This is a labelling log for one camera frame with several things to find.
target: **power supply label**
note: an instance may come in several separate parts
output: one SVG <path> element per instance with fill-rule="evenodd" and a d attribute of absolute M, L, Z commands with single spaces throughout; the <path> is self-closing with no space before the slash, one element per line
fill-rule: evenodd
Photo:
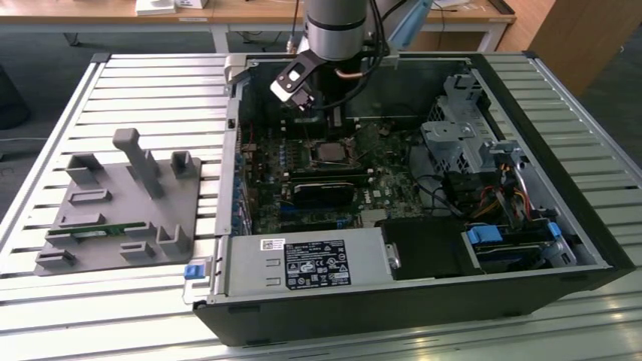
<path fill-rule="evenodd" d="M 287 243 L 284 279 L 291 290 L 348 285 L 350 267 L 343 240 Z"/>

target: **blue tab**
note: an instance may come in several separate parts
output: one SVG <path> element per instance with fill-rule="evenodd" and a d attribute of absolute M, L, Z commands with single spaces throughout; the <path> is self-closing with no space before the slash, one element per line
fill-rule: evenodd
<path fill-rule="evenodd" d="M 553 237 L 558 238 L 562 235 L 562 230 L 559 229 L 558 223 L 550 222 L 549 229 L 551 230 Z"/>
<path fill-rule="evenodd" d="M 502 233 L 497 226 L 475 226 L 469 231 L 471 244 L 501 242 Z"/>
<path fill-rule="evenodd" d="M 184 266 L 183 277 L 186 280 L 199 280 L 204 278 L 204 265 Z"/>
<path fill-rule="evenodd" d="M 473 229 L 469 232 L 466 232 L 466 234 L 469 235 L 470 244 L 478 244 L 479 238 L 478 238 L 478 235 L 473 232 Z"/>

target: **green circuit board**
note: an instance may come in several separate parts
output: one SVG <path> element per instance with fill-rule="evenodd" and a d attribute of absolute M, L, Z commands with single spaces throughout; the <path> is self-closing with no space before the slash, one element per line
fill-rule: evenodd
<path fill-rule="evenodd" d="M 259 175 L 254 178 L 252 233 L 271 234 L 371 226 L 362 216 L 398 218 L 423 215 L 424 208 L 404 164 L 406 133 L 386 130 L 380 121 L 362 122 L 354 135 L 338 142 L 346 149 L 340 162 L 315 162 L 314 153 L 323 139 L 267 138 L 256 151 Z M 310 174 L 319 169 L 362 169 L 346 182 L 358 184 L 350 205 L 299 209 L 291 191 L 296 181 L 284 174 L 306 174 L 306 181 L 323 183 Z"/>

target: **circuit board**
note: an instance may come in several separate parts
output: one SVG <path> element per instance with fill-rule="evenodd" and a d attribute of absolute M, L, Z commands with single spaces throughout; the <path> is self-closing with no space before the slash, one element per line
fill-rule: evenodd
<path fill-rule="evenodd" d="M 403 162 L 404 135 L 383 120 L 362 121 L 355 133 L 334 142 L 268 132 L 256 142 L 247 175 L 252 234 L 371 227 L 378 220 L 423 215 Z M 294 193 L 322 184 L 348 187 L 350 201 L 298 207 Z"/>

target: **slotted aluminum surface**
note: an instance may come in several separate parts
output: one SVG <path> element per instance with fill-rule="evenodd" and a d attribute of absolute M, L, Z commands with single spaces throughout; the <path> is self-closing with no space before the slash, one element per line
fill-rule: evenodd
<path fill-rule="evenodd" d="M 575 101 L 567 96 L 563 99 L 563 88 L 535 60 L 515 54 L 489 54 L 487 58 L 629 256 L 641 265 L 639 169 Z M 141 146 L 154 150 L 156 159 L 167 159 L 172 150 L 190 149 L 206 161 L 196 256 L 212 252 L 226 116 L 222 65 L 223 57 L 216 54 L 120 55 L 87 70 L 45 146 L 47 154 L 36 162 L 0 228 L 7 237 L 0 253 L 3 360 L 558 360 L 639 356 L 639 270 L 597 291 L 570 295 L 527 317 L 248 348 L 222 345 L 192 316 L 182 299 L 182 265 L 35 277 L 35 255 L 69 181 L 60 169 L 73 152 L 95 151 L 101 162 L 124 161 L 111 146 L 111 134 L 119 127 L 136 126 Z M 498 122 L 509 133 L 506 121 Z"/>

